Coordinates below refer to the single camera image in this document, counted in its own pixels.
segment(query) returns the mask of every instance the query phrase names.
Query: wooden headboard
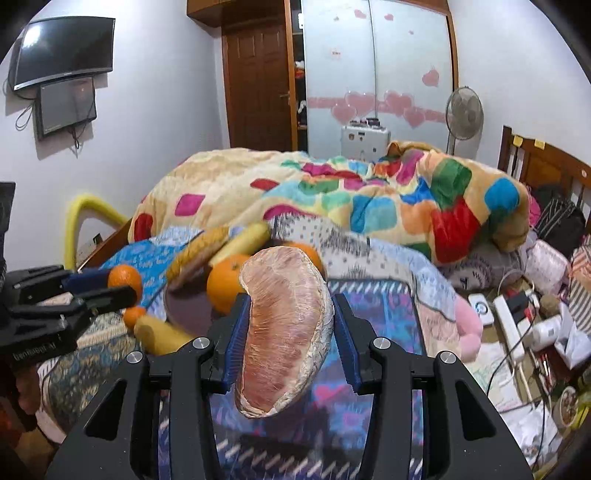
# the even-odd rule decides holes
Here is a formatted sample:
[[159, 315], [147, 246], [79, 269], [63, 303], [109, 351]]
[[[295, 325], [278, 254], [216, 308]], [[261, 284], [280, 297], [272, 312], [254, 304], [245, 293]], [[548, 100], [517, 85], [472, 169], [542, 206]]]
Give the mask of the wooden headboard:
[[591, 166], [550, 144], [520, 137], [511, 127], [503, 127], [497, 168], [530, 187], [559, 184], [564, 196], [585, 213], [586, 231], [591, 233], [591, 209], [586, 207], [591, 202], [585, 201], [585, 193], [591, 194]]

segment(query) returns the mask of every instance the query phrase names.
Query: comforter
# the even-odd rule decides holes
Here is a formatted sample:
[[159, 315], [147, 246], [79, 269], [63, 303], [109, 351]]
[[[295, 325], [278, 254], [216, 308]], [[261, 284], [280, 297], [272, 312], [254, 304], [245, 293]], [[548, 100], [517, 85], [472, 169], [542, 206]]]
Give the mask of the comforter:
[[527, 190], [505, 173], [393, 142], [375, 164], [241, 148], [195, 154], [138, 206], [129, 241], [170, 226], [247, 225], [283, 213], [327, 217], [418, 250], [436, 265], [462, 259], [482, 238], [512, 251], [529, 228]]

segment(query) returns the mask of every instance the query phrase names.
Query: door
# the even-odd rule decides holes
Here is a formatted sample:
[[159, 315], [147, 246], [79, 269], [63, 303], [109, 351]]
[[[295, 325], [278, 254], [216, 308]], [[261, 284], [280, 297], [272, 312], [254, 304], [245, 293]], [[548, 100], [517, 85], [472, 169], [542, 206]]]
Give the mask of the door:
[[225, 31], [224, 57], [232, 147], [291, 150], [285, 19]]

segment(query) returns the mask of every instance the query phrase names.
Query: person's finger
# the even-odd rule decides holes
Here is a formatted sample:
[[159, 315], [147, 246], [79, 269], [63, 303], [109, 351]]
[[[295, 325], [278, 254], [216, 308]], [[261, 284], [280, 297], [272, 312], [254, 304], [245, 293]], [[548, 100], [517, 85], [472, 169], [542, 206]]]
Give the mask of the person's finger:
[[37, 369], [31, 367], [14, 374], [19, 392], [18, 404], [29, 415], [33, 415], [41, 404], [41, 390]]

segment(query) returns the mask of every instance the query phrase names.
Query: metal bolt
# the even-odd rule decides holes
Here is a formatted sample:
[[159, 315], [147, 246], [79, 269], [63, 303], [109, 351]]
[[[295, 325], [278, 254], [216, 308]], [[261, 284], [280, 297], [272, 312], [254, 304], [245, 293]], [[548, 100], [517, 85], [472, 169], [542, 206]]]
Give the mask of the metal bolt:
[[199, 337], [196, 338], [195, 340], [193, 340], [193, 346], [195, 348], [198, 348], [200, 350], [203, 350], [204, 348], [207, 348], [209, 346], [209, 338], [207, 337]]
[[131, 352], [130, 354], [128, 354], [125, 359], [130, 364], [137, 364], [142, 361], [143, 357], [144, 357], [144, 355], [142, 354], [142, 352], [135, 351], [135, 352]]
[[451, 352], [441, 352], [441, 361], [445, 364], [452, 364], [456, 359], [456, 355]]
[[380, 350], [386, 350], [390, 348], [392, 342], [385, 337], [377, 337], [374, 340], [374, 347], [379, 348]]

